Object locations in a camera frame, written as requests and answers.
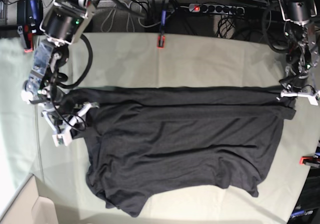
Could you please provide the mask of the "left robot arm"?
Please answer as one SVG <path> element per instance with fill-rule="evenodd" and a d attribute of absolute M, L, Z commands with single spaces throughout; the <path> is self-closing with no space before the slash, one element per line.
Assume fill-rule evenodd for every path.
<path fill-rule="evenodd" d="M 283 34 L 286 48 L 277 48 L 269 40 L 265 22 L 272 10 L 279 8 L 284 21 Z M 276 0 L 262 14 L 261 29 L 270 49 L 286 55 L 285 77 L 279 81 L 283 90 L 280 97 L 306 98 L 311 105 L 320 104 L 320 91 L 316 88 L 313 70 L 320 61 L 316 26 L 315 0 Z"/>

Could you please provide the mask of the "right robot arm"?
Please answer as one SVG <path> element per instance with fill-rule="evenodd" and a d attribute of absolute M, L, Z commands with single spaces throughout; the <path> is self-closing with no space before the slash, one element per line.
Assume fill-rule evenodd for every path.
<path fill-rule="evenodd" d="M 21 98 L 27 104 L 42 107 L 42 116 L 53 130 L 58 144 L 66 144 L 86 130 L 85 114 L 93 104 L 80 104 L 65 110 L 65 90 L 80 85 L 93 63 L 93 49 L 84 35 L 95 14 L 100 0 L 54 0 L 53 6 L 40 23 L 42 40 L 33 58 L 33 66 L 24 82 Z M 73 84 L 67 84 L 68 76 L 60 69 L 67 63 L 69 46 L 82 40 L 88 50 L 87 65 L 82 75 Z"/>

